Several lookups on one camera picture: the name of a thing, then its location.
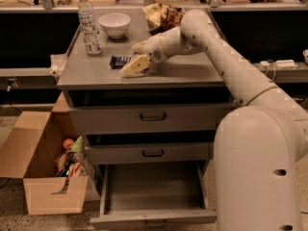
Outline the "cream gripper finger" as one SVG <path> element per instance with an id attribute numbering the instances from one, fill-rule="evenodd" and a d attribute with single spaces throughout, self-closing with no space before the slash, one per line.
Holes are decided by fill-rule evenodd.
<path id="1" fill-rule="evenodd" d="M 135 54 L 143 54 L 144 53 L 144 44 L 143 43 L 137 43 L 132 46 L 132 50 Z"/>
<path id="2" fill-rule="evenodd" d="M 124 78 L 134 77 L 140 74 L 143 70 L 147 69 L 150 65 L 150 58 L 146 55 L 136 55 L 131 61 L 126 64 L 120 71 L 120 75 Z"/>

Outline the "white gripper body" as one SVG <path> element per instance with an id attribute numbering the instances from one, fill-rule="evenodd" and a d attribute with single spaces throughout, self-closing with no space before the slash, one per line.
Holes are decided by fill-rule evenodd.
<path id="1" fill-rule="evenodd" d="M 177 55 L 191 55 L 200 52 L 200 48 L 193 46 L 181 33 L 180 27 L 174 27 L 163 33 L 156 34 L 144 40 L 144 55 L 153 64 L 167 61 Z"/>

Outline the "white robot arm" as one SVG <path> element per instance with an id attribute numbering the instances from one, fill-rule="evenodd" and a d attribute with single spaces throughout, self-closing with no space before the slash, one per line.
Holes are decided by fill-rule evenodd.
<path id="1" fill-rule="evenodd" d="M 308 114 L 190 10 L 178 27 L 134 45 L 120 71 L 140 74 L 176 55 L 203 52 L 235 99 L 214 141 L 218 231 L 303 231 L 295 163 L 308 153 Z"/>

